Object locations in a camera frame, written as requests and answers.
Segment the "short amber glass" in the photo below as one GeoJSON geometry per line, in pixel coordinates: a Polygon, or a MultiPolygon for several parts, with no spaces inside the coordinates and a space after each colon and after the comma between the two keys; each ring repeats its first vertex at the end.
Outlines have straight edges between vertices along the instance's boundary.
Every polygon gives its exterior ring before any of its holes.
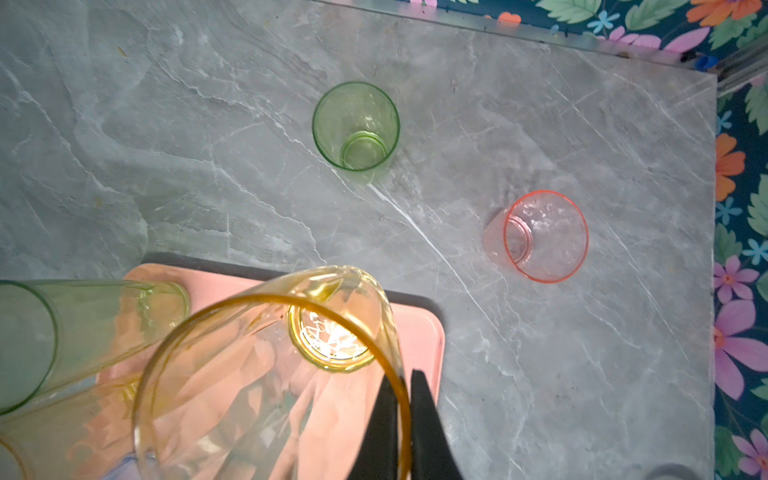
{"type": "Polygon", "coordinates": [[[391,304],[352,266],[286,274],[207,306],[143,373],[133,439],[145,479],[347,479],[386,377],[398,476],[411,415],[391,304]]]}

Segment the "pink plastic tray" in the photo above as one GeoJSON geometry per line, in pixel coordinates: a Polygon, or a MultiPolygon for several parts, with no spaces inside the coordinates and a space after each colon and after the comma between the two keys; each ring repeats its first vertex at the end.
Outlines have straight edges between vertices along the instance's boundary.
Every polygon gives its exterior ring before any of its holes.
{"type": "MultiPolygon", "coordinates": [[[[192,315],[231,295],[269,281],[159,263],[144,264],[135,268],[130,273],[130,278],[171,280],[181,284],[190,294],[192,315]]],[[[445,334],[442,324],[434,313],[425,308],[397,303],[390,304],[396,323],[405,378],[408,378],[414,369],[423,371],[431,392],[437,393],[445,348],[445,334]]],[[[136,359],[125,361],[101,374],[99,385],[136,373],[140,375],[141,383],[143,373],[155,351],[140,354],[136,359]]],[[[133,432],[132,440],[133,453],[124,457],[116,467],[100,479],[145,479],[138,470],[133,432]]]]}

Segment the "light green tall glass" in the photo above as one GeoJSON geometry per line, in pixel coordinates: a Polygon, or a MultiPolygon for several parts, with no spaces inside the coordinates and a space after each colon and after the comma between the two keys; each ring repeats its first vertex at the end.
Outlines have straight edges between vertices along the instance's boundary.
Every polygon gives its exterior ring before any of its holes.
{"type": "Polygon", "coordinates": [[[190,309],[172,281],[2,281],[2,414],[157,343],[190,309]]]}

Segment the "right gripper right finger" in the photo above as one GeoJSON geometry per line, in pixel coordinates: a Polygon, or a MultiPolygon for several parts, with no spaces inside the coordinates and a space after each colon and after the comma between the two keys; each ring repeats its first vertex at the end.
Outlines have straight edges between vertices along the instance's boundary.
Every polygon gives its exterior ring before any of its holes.
{"type": "Polygon", "coordinates": [[[448,445],[434,398],[423,371],[414,369],[410,379],[413,480],[462,480],[448,445]]]}

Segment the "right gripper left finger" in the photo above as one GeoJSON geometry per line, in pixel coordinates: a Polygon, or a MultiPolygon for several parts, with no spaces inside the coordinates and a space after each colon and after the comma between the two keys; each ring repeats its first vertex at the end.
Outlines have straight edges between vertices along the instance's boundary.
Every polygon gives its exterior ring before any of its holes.
{"type": "Polygon", "coordinates": [[[398,402],[389,380],[382,379],[348,480],[395,480],[398,476],[398,402]]]}

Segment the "grey smoke tall glass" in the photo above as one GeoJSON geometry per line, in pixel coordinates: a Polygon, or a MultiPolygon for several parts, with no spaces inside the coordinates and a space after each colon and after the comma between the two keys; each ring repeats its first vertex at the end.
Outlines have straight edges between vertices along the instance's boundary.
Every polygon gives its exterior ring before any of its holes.
{"type": "Polygon", "coordinates": [[[653,467],[644,480],[700,480],[691,468],[679,463],[667,463],[653,467]]]}

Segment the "yellow tall glass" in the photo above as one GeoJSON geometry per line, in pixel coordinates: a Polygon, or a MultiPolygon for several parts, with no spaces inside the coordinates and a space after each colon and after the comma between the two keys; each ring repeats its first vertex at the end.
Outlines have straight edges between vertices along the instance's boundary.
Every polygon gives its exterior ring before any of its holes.
{"type": "Polygon", "coordinates": [[[3,479],[100,479],[133,453],[138,373],[1,422],[3,479]]]}

